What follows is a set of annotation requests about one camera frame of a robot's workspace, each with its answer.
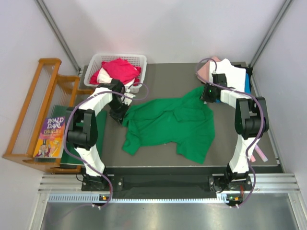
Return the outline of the green t shirt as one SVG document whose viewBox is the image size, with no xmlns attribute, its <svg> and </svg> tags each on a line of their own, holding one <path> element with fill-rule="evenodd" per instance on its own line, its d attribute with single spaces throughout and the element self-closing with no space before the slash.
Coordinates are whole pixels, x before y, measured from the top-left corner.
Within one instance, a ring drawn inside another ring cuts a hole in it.
<svg viewBox="0 0 307 230">
<path fill-rule="evenodd" d="M 202 87 L 183 97 L 160 98 L 132 106 L 122 126 L 127 128 L 122 149 L 135 155 L 140 147 L 169 142 L 176 153 L 202 164 L 215 138 L 213 111 L 200 99 Z"/>
</svg>

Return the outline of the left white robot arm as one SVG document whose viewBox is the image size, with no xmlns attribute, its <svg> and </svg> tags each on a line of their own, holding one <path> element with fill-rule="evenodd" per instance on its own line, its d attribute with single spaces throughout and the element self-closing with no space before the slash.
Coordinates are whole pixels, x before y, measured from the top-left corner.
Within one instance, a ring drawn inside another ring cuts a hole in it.
<svg viewBox="0 0 307 230">
<path fill-rule="evenodd" d="M 123 99 L 124 93 L 125 86 L 119 80 L 102 83 L 96 87 L 92 95 L 74 108 L 68 108 L 65 114 L 65 142 L 73 146 L 84 163 L 83 182 L 93 185 L 98 190 L 106 189 L 109 179 L 96 147 L 98 140 L 96 117 L 108 105 L 110 116 L 121 124 L 129 109 L 129 103 Z"/>
</svg>

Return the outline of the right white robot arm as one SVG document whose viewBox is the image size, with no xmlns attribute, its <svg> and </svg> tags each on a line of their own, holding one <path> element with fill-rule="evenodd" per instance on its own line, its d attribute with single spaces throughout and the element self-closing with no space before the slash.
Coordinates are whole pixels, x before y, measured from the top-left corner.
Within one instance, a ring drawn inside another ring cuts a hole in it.
<svg viewBox="0 0 307 230">
<path fill-rule="evenodd" d="M 224 73 L 214 71 L 212 77 L 212 82 L 208 81 L 204 86 L 201 100 L 208 103 L 218 100 L 235 109 L 234 125 L 238 138 L 224 177 L 225 186 L 234 190 L 247 180 L 254 148 L 269 129 L 266 99 L 228 87 Z"/>
</svg>

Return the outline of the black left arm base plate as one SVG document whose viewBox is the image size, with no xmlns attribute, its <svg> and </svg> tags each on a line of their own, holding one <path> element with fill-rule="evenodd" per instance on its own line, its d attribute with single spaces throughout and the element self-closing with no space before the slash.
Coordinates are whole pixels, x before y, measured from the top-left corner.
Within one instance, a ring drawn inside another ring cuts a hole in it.
<svg viewBox="0 0 307 230">
<path fill-rule="evenodd" d="M 108 176 L 108 179 L 112 183 L 114 192 L 122 190 L 122 176 Z M 110 185 L 109 182 L 103 177 L 93 177 L 83 174 L 81 190 L 86 192 L 110 191 Z"/>
</svg>

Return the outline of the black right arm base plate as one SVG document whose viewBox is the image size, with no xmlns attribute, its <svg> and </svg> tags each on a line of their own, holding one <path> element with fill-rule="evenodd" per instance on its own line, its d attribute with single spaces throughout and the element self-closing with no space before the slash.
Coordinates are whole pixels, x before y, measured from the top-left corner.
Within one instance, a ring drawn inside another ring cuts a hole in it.
<svg viewBox="0 0 307 230">
<path fill-rule="evenodd" d="M 210 175 L 208 177 L 210 189 L 214 192 L 221 193 L 223 191 L 250 191 L 252 189 L 252 182 L 250 177 L 238 181 L 227 181 L 226 177 L 221 175 Z"/>
</svg>

